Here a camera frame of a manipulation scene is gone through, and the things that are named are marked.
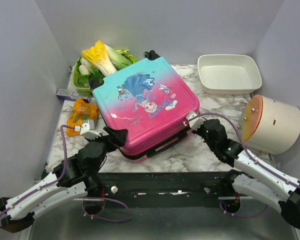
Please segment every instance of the box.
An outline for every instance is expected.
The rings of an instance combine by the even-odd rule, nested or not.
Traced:
[[[86,103],[89,103],[91,100],[91,93],[89,92],[79,92],[79,91],[70,91],[67,89],[60,89],[57,91],[56,96],[58,99],[76,101],[77,99],[83,99]]]

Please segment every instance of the suitcase handle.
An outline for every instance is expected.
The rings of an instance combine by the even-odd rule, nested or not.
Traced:
[[[145,51],[143,53],[143,57],[151,61],[160,58],[160,56],[154,50]]]
[[[156,151],[154,151],[154,152],[152,152],[152,153],[150,153],[150,154],[147,154],[147,157],[150,158],[150,157],[153,157],[153,156],[155,156],[155,155],[157,155],[157,154],[160,154],[160,153],[164,152],[165,150],[167,150],[167,149],[169,149],[169,148],[171,148],[171,147],[177,145],[179,142],[181,142],[181,141],[182,141],[183,139],[185,139],[187,136],[188,136],[188,133],[187,133],[187,132],[183,132],[180,136],[177,136],[177,137],[176,137],[175,141],[171,142],[171,143],[170,143],[169,145],[167,145],[167,146],[164,146],[163,148],[160,148],[159,150],[156,150]]]

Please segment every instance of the metal sink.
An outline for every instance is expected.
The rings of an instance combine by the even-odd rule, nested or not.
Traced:
[[[243,199],[241,215],[265,205]],[[30,240],[297,240],[296,230],[276,211],[257,218],[236,218],[219,208],[134,208],[132,219],[111,223],[84,217],[82,201],[73,200],[36,220]],[[104,209],[103,216],[122,218],[124,209]]]

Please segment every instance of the pink suitcase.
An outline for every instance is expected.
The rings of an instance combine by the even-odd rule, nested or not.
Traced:
[[[199,111],[198,98],[163,57],[155,56],[105,77],[92,92],[106,125],[128,130],[120,151],[132,160],[181,141],[189,130],[183,124],[187,114]]]

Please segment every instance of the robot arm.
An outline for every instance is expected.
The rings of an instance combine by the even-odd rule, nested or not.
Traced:
[[[193,132],[201,136],[215,156],[243,172],[230,171],[226,182],[239,194],[257,199],[300,229],[300,181],[261,161],[241,144],[228,139],[218,119],[205,120],[195,112],[186,117]]]
[[[0,198],[0,211],[6,214],[1,220],[2,228],[16,233],[28,228],[45,212],[67,201],[86,196],[101,197],[102,186],[97,173],[106,154],[125,145],[128,132],[126,129],[113,130],[109,127],[104,130],[108,135],[96,132],[93,121],[84,122],[80,135],[89,141],[84,148],[63,160],[53,172],[22,194],[13,198]],[[58,180],[64,168],[65,174]]]

